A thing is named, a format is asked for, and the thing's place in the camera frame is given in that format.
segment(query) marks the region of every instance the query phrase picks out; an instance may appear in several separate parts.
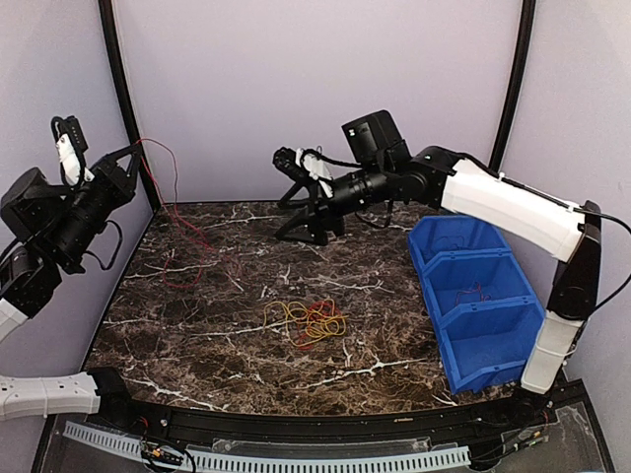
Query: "brown marble surface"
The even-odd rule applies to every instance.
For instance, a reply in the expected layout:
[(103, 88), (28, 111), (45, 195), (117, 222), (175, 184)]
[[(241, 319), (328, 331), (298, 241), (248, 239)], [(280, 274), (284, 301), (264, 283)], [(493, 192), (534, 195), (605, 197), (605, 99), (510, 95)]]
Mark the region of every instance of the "brown marble surface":
[[(423, 207), (398, 206), (382, 231), (346, 219), (326, 247), (278, 241), (291, 212), (273, 203), (179, 205), (214, 251), (193, 288), (203, 248), (165, 211), (154, 220), (114, 296), (88, 367), (117, 367), (141, 400), (248, 414), (357, 415), (467, 404), (510, 387), (452, 396), (407, 249)], [(345, 336), (299, 350), (272, 301), (332, 298)]]

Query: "red wire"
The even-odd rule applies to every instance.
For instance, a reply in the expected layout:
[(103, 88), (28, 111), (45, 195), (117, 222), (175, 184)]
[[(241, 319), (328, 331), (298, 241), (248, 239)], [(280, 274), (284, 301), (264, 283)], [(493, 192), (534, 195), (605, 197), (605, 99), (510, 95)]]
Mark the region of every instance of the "red wire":
[[(167, 212), (167, 215), (169, 216), (169, 218), (177, 226), (177, 229), (179, 230), (181, 235), (183, 237), (185, 237), (186, 239), (188, 239), (189, 241), (193, 242), (193, 243), (201, 244), (203, 246), (203, 248), (204, 248), (204, 252), (202, 253), (201, 258), (199, 260), (199, 269), (197, 271), (197, 275), (195, 276), (195, 279), (193, 280), (192, 283), (175, 284), (175, 283), (169, 282), (167, 280), (167, 272), (168, 272), (168, 269), (169, 269), (169, 265), (173, 261), (174, 257), (173, 256), (169, 256), (167, 258), (167, 261), (165, 262), (165, 266), (164, 266), (163, 272), (162, 272), (162, 280), (163, 280), (163, 282), (167, 286), (169, 286), (170, 288), (190, 289), (190, 288), (194, 287), (199, 282), (199, 280), (201, 279), (201, 275), (202, 275), (203, 269), (204, 269), (203, 268), (204, 260), (206, 259), (206, 255), (208, 254), (208, 252), (210, 251), (210, 252), (216, 254), (217, 250), (215, 248), (213, 248), (210, 244), (208, 244), (208, 241), (206, 240), (206, 236), (204, 235), (204, 233), (200, 229), (198, 229), (197, 227), (192, 225), (184, 217), (182, 217), (179, 214), (179, 211), (177, 210), (177, 180), (179, 178), (179, 175), (177, 173), (177, 160), (175, 159), (175, 153), (173, 151), (171, 151), (171, 149), (168, 146), (166, 146), (166, 145), (164, 145), (164, 144), (160, 143), (159, 141), (154, 140), (152, 138), (141, 138), (136, 143), (141, 143), (141, 142), (154, 143), (154, 144), (162, 147), (163, 149), (167, 150), (167, 152), (171, 155), (171, 158), (172, 158), (173, 163), (174, 163), (174, 173), (175, 173), (175, 180), (174, 180), (174, 197), (175, 197), (174, 214), (175, 214), (175, 216), (173, 216), (171, 214), (171, 212), (169, 212), (169, 209), (167, 208), (167, 203), (165, 202), (165, 199), (164, 199), (164, 197), (162, 195), (162, 192), (160, 190), (160, 185), (158, 184), (158, 181), (154, 178), (153, 174), (151, 173), (151, 170), (149, 169), (149, 166), (147, 165), (147, 161), (144, 158), (142, 159), (143, 167), (145, 168), (145, 171), (147, 172), (147, 174), (149, 174), (149, 177), (151, 178), (152, 182), (156, 186), (156, 190), (158, 192), (158, 199), (160, 200), (160, 203), (162, 204), (163, 208), (165, 209), (165, 212)], [(186, 234), (186, 232), (184, 231), (184, 229), (182, 228), (180, 223), (185, 225), (187, 228), (193, 230), (201, 239), (196, 239), (196, 238), (193, 238), (191, 236), (188, 236)]]

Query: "white vented rail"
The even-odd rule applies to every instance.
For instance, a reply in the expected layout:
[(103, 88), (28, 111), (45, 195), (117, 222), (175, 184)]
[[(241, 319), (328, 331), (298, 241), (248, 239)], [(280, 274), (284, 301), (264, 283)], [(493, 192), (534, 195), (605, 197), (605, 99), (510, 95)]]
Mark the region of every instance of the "white vented rail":
[[(123, 458), (142, 461), (140, 457), (140, 439), (138, 437), (115, 434), (74, 422), (66, 422), (66, 429), (63, 435), (69, 439)], [(195, 459), (198, 472), (415, 473), (441, 471), (470, 464), (467, 446), (408, 455), (334, 460), (256, 458), (219, 454), (192, 448), (189, 448), (188, 452)], [(190, 466), (190, 462), (186, 458), (177, 471), (191, 471)]]

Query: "black beam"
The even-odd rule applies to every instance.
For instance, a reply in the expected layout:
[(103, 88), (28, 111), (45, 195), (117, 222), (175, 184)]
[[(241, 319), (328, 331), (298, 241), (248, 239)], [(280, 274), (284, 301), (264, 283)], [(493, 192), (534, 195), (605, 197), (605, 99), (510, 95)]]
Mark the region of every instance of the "black beam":
[(532, 24), (534, 21), (534, 5), (535, 0), (524, 0), (522, 5), (522, 16), (520, 18), (520, 30), (517, 36), (517, 45), (515, 47), (515, 56), (513, 58), (513, 68), (511, 69), (511, 78), (509, 87), (506, 91), (506, 100), (500, 118), (500, 126), (495, 137), (489, 168), (492, 170), (500, 170), (504, 152), (511, 134), (513, 119), (515, 118), (515, 110), (520, 97), (520, 89), (522, 88), (522, 80), (524, 79), (524, 70), (526, 69), (526, 58), (528, 56), (528, 47), (530, 45), (530, 34), (532, 33)]
[[(116, 21), (114, 19), (114, 11), (111, 0), (99, 0), (99, 10), (101, 11), (101, 24), (103, 26), (107, 58), (109, 59), (109, 69), (111, 70), (111, 78), (113, 79), (116, 96), (118, 97), (120, 114), (122, 115), (122, 121), (125, 125), (125, 130), (127, 131), (129, 144), (133, 144), (140, 140), (141, 137), (140, 131), (138, 130), (138, 122), (136, 121), (134, 108), (131, 104), (129, 88), (127, 87), (127, 79), (125, 77), (125, 69), (122, 64), (122, 56), (120, 55), (120, 45), (118, 44)], [(145, 159), (145, 151), (142, 148), (142, 143), (141, 153), (143, 159)], [(156, 186), (143, 166), (140, 167), (140, 179), (145, 187), (145, 192), (147, 193), (147, 198), (149, 199), (151, 208), (155, 213), (161, 207), (160, 199), (158, 198)]]

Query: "blue bin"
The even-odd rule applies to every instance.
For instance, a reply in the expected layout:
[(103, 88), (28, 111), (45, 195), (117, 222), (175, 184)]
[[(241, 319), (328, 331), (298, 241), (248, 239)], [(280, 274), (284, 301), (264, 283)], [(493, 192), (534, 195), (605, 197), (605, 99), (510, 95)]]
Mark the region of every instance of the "blue bin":
[(408, 243), (452, 393), (519, 379), (544, 311), (510, 247), (479, 220), (427, 219)]

